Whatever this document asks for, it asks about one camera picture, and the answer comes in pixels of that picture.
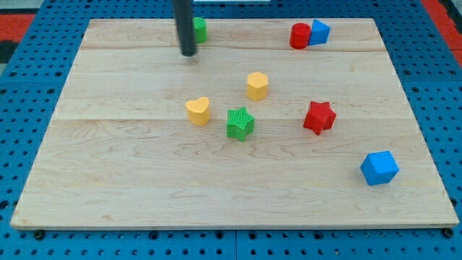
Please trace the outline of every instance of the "green block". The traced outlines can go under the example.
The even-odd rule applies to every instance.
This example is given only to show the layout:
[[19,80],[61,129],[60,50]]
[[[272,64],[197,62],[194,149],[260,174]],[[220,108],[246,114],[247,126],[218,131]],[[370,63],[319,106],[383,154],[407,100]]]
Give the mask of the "green block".
[[205,19],[194,17],[193,24],[194,32],[196,33],[196,43],[205,43],[207,41],[207,24]]
[[237,138],[244,142],[248,134],[253,133],[255,118],[247,113],[245,107],[237,110],[228,110],[228,122],[226,123],[226,136]]

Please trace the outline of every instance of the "wood grain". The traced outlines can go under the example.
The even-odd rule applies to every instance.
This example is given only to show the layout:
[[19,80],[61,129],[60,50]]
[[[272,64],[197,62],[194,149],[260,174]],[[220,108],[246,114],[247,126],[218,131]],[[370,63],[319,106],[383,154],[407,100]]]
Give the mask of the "wood grain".
[[[209,40],[180,57],[173,21],[92,20],[12,225],[24,230],[450,227],[458,218],[371,19],[325,19],[329,42],[289,47],[311,19],[208,20]],[[246,76],[269,76],[265,100]],[[187,100],[210,99],[206,126]],[[310,100],[337,119],[304,129]],[[226,138],[228,109],[256,117]],[[368,152],[400,172],[368,186]]]

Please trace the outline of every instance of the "blue pegboard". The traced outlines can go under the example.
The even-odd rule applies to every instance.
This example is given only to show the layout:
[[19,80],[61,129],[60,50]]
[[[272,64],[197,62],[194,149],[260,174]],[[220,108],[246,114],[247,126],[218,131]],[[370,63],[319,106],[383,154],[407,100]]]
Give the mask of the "blue pegboard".
[[[462,71],[417,0],[195,5],[205,18],[372,17],[461,217]],[[91,18],[170,18],[167,0],[45,0],[0,77],[0,259],[462,259],[462,229],[22,232],[9,226]]]

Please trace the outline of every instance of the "yellow block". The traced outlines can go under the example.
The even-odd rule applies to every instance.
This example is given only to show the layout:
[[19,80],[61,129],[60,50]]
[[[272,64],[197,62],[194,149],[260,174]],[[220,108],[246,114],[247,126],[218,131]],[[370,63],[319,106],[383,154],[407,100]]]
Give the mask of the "yellow block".
[[210,119],[209,104],[209,99],[207,97],[200,97],[197,100],[189,100],[186,102],[189,121],[198,126],[205,126]]
[[259,101],[268,94],[268,76],[261,72],[253,72],[247,76],[247,98]]

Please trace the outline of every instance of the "blue block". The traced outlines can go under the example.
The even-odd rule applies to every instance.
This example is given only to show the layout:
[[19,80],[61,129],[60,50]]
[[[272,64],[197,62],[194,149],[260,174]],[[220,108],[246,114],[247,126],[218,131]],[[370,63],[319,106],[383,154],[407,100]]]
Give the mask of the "blue block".
[[389,183],[399,171],[391,152],[374,152],[367,155],[361,165],[367,184],[378,185]]
[[327,38],[329,37],[329,32],[331,28],[318,20],[313,21],[313,26],[311,27],[311,36],[308,42],[309,46],[327,43]]

